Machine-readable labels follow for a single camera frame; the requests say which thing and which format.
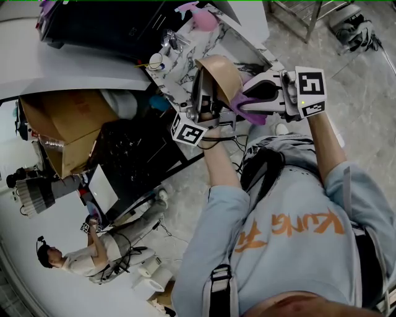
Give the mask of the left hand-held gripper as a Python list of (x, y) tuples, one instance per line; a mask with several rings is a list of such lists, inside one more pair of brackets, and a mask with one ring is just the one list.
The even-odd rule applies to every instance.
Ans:
[[(204, 70), (198, 69), (192, 84), (191, 101), (176, 105), (176, 116), (170, 128), (174, 141), (198, 145), (207, 131), (220, 126), (236, 126), (236, 113), (225, 108), (217, 96), (217, 83), (213, 77), (207, 80), (207, 93), (202, 92)], [(213, 120), (199, 122), (199, 114), (211, 112)]]

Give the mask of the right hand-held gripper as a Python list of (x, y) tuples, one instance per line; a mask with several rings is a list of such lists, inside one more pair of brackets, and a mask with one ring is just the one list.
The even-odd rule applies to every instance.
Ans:
[(239, 110), (254, 115), (280, 113), (286, 121), (301, 121), (325, 111), (327, 89), (324, 71), (296, 66), (294, 71), (262, 72), (243, 85), (243, 94), (262, 95), (283, 89), (285, 102), (255, 101), (238, 105)]

